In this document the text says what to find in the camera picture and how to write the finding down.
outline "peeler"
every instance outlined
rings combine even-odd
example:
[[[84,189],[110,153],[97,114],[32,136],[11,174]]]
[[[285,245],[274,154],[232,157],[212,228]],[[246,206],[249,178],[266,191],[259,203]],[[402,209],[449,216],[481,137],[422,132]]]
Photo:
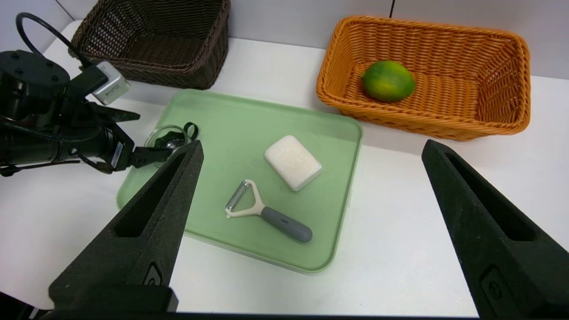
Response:
[[[253,194],[255,196],[255,204],[250,207],[249,209],[233,212],[233,208],[235,205],[241,200],[241,197],[245,194],[245,191],[249,187],[253,188]],[[252,181],[245,179],[235,193],[227,202],[227,206],[225,206],[225,212],[227,213],[227,218],[237,218],[249,215],[260,215],[265,221],[270,223],[273,227],[279,229],[283,233],[297,239],[300,242],[309,242],[312,239],[312,230],[305,226],[304,224],[294,220],[293,218],[280,213],[279,211],[267,207],[261,201],[261,196],[259,195],[259,190],[257,189],[257,185]]]

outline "wicker basket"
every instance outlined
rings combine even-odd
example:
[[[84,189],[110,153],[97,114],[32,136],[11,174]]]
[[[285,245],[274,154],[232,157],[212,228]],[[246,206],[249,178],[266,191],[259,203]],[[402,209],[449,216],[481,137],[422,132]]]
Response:
[[[127,79],[208,89],[228,50],[229,0],[99,0],[72,43]]]
[[[364,93],[361,76],[377,60],[411,71],[410,97],[384,103]],[[530,120],[529,50],[505,31],[348,17],[332,35],[316,93],[344,115],[432,137],[516,134]]]

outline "green tray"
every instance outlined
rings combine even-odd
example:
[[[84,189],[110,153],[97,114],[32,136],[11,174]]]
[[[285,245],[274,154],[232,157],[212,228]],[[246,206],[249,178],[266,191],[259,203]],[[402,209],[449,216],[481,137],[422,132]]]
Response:
[[[198,125],[204,164],[185,231],[285,268],[315,273],[334,257],[348,205],[362,137],[349,117],[198,90],[177,93],[157,126]],[[292,134],[322,164],[320,176],[298,192],[291,191],[265,161],[265,150]],[[157,168],[132,168],[117,194],[122,208]],[[255,181],[264,204],[312,229],[309,243],[278,231],[260,216],[227,219],[227,201],[244,180]],[[244,196],[236,210],[253,204]]]

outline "soap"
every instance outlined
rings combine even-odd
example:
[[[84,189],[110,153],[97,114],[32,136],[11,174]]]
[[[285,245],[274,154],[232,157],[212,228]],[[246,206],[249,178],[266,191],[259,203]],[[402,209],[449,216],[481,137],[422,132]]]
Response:
[[[265,160],[293,191],[320,174],[322,165],[294,136],[282,137],[265,151]]]

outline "green lime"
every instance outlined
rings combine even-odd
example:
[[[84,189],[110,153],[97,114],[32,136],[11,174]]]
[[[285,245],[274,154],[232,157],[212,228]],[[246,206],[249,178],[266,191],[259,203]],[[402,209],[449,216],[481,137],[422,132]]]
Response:
[[[413,75],[395,61],[383,60],[373,63],[361,77],[365,92],[372,98],[395,102],[403,100],[415,89]]]

